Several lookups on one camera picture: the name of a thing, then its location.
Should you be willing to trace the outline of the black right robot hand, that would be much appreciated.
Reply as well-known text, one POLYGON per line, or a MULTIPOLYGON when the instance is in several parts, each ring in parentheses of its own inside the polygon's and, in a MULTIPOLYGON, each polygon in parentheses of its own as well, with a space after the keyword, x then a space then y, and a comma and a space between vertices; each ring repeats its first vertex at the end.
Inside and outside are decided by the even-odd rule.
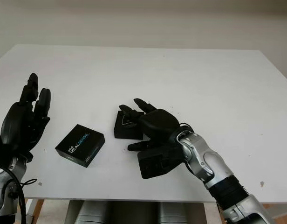
POLYGON ((128 145, 128 150, 141 152, 165 144, 176 129, 180 127, 179 121, 164 109, 157 109, 140 98, 134 102, 143 111, 140 113, 129 106, 120 105, 119 108, 142 134, 149 140, 128 145))

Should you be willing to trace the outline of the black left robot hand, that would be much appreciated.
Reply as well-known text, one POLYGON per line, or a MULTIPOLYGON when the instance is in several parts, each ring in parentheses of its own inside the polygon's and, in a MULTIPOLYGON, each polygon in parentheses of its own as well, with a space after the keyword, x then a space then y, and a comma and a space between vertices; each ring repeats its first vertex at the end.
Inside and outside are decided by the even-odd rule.
POLYGON ((23 87, 20 100, 10 107, 1 127, 1 140, 8 156, 32 161, 30 151, 50 121, 50 102, 50 89, 43 88, 38 92, 38 76, 32 73, 23 87))

